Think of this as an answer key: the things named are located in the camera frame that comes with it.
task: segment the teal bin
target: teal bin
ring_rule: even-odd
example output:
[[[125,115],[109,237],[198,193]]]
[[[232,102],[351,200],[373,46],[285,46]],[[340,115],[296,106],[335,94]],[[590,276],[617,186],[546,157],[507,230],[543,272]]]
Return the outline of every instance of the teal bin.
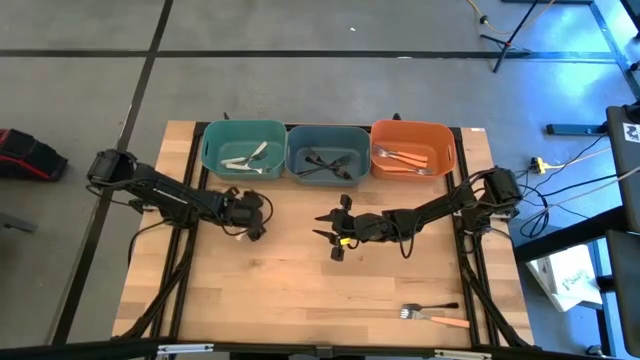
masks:
[[[273,180],[282,175],[287,130],[275,120],[220,120],[214,121],[204,131],[202,164],[219,178],[225,180]],[[264,157],[252,160],[249,167],[263,169],[242,171],[229,169],[221,161],[249,157],[267,142]]]
[[[315,186],[356,186],[371,168],[369,134],[353,126],[298,125],[289,131],[285,164],[296,182]],[[348,157],[349,162],[340,167],[352,180],[337,177],[332,171],[323,169],[310,175],[301,172],[318,166],[309,163],[310,154],[320,156],[325,163]]]

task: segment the concrete floor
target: concrete floor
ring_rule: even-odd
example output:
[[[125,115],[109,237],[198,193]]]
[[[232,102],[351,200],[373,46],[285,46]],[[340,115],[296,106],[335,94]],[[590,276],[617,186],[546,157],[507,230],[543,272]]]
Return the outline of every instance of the concrete floor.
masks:
[[[513,28],[527,8],[477,3],[500,29]],[[147,49],[162,4],[4,0],[0,49]],[[640,59],[629,40],[636,30],[619,2],[597,4],[624,54]],[[463,0],[182,0],[173,6],[161,49],[495,50],[478,38],[483,30],[476,24]],[[579,5],[551,7],[517,43],[535,51],[609,51],[591,11]],[[0,232],[0,347],[47,341],[95,204],[84,190],[85,172],[95,153],[118,139],[142,63],[0,58],[0,127],[31,133],[70,159],[59,183],[0,180],[0,211],[39,225],[33,235]],[[607,106],[634,101],[616,64],[508,60],[497,75],[491,66],[439,59],[158,59],[129,150],[154,163],[167,120],[216,120],[224,111],[233,118],[349,124],[400,112],[404,119],[484,127],[495,162],[520,170],[531,156],[565,162],[593,141],[546,136],[547,123],[601,123]],[[611,155],[600,155],[544,189],[575,183],[579,172],[583,179],[613,171]],[[593,215],[619,203],[612,187],[567,207]],[[523,204],[521,211],[525,217],[535,209]],[[553,211],[551,224],[579,220]],[[71,341],[109,337],[138,223],[132,210],[112,206]],[[526,271],[522,282],[538,345],[581,353],[599,343],[592,310],[558,314]]]

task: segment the orange bin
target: orange bin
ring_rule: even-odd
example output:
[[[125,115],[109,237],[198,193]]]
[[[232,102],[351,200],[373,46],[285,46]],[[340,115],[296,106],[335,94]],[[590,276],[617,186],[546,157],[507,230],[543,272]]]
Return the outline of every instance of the orange bin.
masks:
[[[379,120],[371,128],[371,144],[387,150],[405,152],[427,157],[430,173],[419,175],[415,172],[390,172],[389,167],[415,169],[414,166],[396,159],[383,158],[371,149],[371,173],[384,180],[432,180],[445,175],[456,166],[456,146],[453,133],[441,124],[405,121]]]

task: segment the wooden table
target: wooden table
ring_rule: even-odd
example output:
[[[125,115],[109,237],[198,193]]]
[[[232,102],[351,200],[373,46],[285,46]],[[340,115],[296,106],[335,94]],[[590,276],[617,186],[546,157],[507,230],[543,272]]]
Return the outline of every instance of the wooden table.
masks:
[[[170,121],[156,169],[182,181],[195,122]],[[462,129],[469,172],[493,166],[483,129]],[[201,169],[196,162],[194,182]],[[352,213],[413,208],[447,191],[444,178],[433,183],[365,179],[357,188],[297,185],[286,174],[277,181],[236,182],[268,196],[275,205],[267,233],[258,242],[238,241],[219,227],[201,222],[186,302],[181,340],[352,346],[470,347],[467,329],[430,321],[400,320],[401,304],[457,301],[460,309],[432,314],[465,318],[451,217],[416,235],[409,260],[397,243],[361,244],[342,263],[329,258],[331,246],[311,229],[330,230],[315,221],[339,207],[340,194],[353,198]],[[230,184],[209,176],[208,189]],[[160,220],[149,213],[141,227]],[[507,231],[494,221],[494,227]],[[143,233],[122,293],[113,334],[128,330],[157,294],[171,227]],[[511,242],[503,235],[483,237],[492,297],[520,336],[533,343]],[[476,298],[481,340],[488,343],[484,312]],[[162,333],[168,332],[172,300]]]

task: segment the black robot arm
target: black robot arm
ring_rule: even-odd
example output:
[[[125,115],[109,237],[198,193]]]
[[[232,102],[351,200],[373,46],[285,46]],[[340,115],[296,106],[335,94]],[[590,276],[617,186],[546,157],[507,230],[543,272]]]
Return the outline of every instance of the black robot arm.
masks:
[[[94,188],[133,194],[137,198],[129,201],[131,207],[140,213],[156,207],[164,220],[180,228],[190,228],[201,219],[244,228],[252,241],[266,232],[260,211],[263,201],[258,193],[245,191],[239,198],[235,187],[224,193],[193,189],[150,165],[138,163],[128,152],[114,149],[99,152],[87,178]]]
[[[484,194],[477,199],[472,185],[483,180]],[[441,217],[461,212],[465,231],[486,231],[489,216],[503,214],[515,216],[516,205],[522,200],[520,188],[511,170],[495,167],[480,171],[462,181],[451,193],[440,196],[415,209],[396,209],[383,211],[381,215],[363,214],[351,216],[351,198],[342,195],[339,209],[333,209],[329,215],[316,220],[332,223],[334,233],[314,230],[329,239],[333,245],[331,258],[342,261],[344,246],[352,241],[393,241],[412,239],[422,227]]]

